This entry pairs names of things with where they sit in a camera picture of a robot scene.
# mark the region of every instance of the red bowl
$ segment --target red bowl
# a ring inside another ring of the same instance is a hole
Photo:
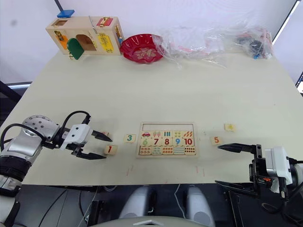
[[[122,42],[120,51],[123,52],[125,58],[137,63],[150,64],[163,57],[157,52],[151,34],[139,34],[129,37]]]

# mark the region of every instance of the table surface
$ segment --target table surface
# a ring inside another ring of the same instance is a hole
[[[57,53],[32,83],[1,127],[41,114],[62,124],[76,110],[92,116],[90,126],[108,131],[117,154],[85,160],[69,150],[43,148],[23,183],[45,185],[122,185],[248,182],[249,153],[231,153],[211,145],[224,143],[284,146],[303,159],[303,99],[274,58],[254,60],[227,55],[226,68],[208,62],[183,62],[179,69],[165,59],[137,64],[122,56],[82,56],[71,61]],[[72,117],[68,127],[82,121]],[[141,122],[194,122],[197,158],[136,158]],[[236,132],[225,131],[232,123]],[[12,138],[19,128],[11,129]],[[85,152],[103,153],[107,144],[93,137]]]

